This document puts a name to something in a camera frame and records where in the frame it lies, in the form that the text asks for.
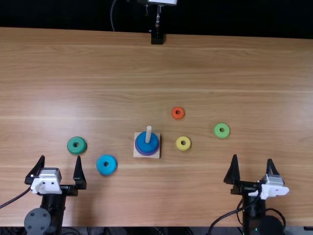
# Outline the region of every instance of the teal ring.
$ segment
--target teal ring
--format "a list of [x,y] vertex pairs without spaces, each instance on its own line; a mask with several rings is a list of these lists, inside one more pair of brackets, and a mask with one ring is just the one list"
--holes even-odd
[[82,154],[87,149],[86,141],[81,137],[73,137],[67,142],[67,149],[71,154]]

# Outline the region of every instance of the green ring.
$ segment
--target green ring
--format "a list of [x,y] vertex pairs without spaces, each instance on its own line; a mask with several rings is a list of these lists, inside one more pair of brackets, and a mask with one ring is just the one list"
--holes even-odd
[[73,137],[67,142],[67,149],[71,154],[81,154],[87,148],[86,141],[81,137]]
[[230,129],[225,123],[218,123],[214,127],[214,134],[216,135],[217,138],[220,139],[225,139],[229,136]]

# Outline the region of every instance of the black wall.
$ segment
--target black wall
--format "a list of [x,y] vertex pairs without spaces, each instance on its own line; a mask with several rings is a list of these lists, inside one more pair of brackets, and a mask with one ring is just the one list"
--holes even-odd
[[[111,30],[112,0],[1,0],[0,26]],[[136,0],[117,0],[116,31],[147,32],[155,9],[145,16]],[[313,38],[312,0],[178,0],[163,8],[165,32],[233,36]]]

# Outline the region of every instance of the yellow ring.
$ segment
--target yellow ring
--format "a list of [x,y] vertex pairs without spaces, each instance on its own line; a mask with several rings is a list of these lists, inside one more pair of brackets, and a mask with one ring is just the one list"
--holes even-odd
[[190,148],[191,141],[186,136],[181,136],[176,140],[176,147],[180,151],[186,151]]

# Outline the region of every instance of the blue ring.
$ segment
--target blue ring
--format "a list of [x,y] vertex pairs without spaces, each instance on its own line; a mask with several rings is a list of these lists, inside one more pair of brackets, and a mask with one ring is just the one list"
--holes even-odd
[[111,175],[117,168],[117,161],[111,155],[103,155],[97,161],[97,170],[101,175]]
[[154,133],[151,133],[150,142],[146,143],[146,132],[142,132],[137,137],[135,146],[139,152],[144,153],[145,155],[152,155],[157,151],[159,140]]

